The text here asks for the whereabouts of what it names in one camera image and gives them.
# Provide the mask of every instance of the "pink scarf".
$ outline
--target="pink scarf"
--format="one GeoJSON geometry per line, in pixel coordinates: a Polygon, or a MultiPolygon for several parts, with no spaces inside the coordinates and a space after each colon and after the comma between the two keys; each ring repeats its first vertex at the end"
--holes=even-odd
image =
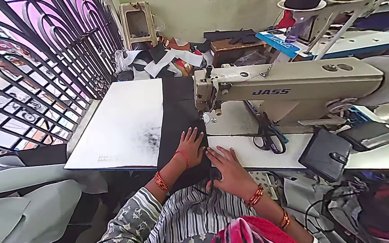
{"type": "Polygon", "coordinates": [[[212,243],[296,243],[296,241],[270,221],[243,216],[234,219],[211,241],[212,243]]]}

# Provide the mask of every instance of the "woman's left hand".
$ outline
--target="woman's left hand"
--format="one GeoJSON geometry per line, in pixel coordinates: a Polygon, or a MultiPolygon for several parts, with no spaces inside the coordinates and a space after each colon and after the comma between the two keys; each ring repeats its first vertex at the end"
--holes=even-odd
{"type": "Polygon", "coordinates": [[[205,150],[205,147],[199,147],[204,137],[204,133],[201,132],[199,137],[195,140],[196,135],[197,128],[189,128],[187,134],[183,131],[176,151],[183,152],[187,158],[182,153],[175,154],[175,157],[181,158],[184,161],[188,160],[188,168],[195,167],[201,163],[205,150]]]}

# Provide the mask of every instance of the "woman's right hand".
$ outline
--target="woman's right hand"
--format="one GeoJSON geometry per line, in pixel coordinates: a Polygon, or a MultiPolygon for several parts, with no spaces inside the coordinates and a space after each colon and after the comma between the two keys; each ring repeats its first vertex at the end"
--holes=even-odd
{"type": "Polygon", "coordinates": [[[224,154],[224,157],[208,147],[205,154],[208,159],[219,169],[222,180],[214,180],[214,186],[246,201],[256,193],[258,185],[249,173],[241,166],[233,148],[230,151],[217,146],[217,149],[224,154]]]}

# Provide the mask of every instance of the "black pouch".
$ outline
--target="black pouch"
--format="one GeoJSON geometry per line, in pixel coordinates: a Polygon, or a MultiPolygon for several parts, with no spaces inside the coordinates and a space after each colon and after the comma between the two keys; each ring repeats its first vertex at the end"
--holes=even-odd
{"type": "Polygon", "coordinates": [[[350,142],[353,149],[359,152],[389,144],[389,128],[375,121],[365,122],[337,135],[350,142]]]}
{"type": "Polygon", "coordinates": [[[336,182],[348,163],[352,145],[343,138],[315,128],[298,162],[328,182],[336,182]]]}

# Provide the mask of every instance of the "striped kurta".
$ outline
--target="striped kurta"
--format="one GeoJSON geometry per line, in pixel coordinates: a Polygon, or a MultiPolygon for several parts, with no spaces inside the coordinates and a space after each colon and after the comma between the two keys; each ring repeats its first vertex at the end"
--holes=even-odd
{"type": "Polygon", "coordinates": [[[177,191],[163,207],[141,188],[109,222],[99,242],[210,242],[232,219],[244,215],[256,213],[242,199],[219,189],[209,196],[200,184],[177,191]]]}

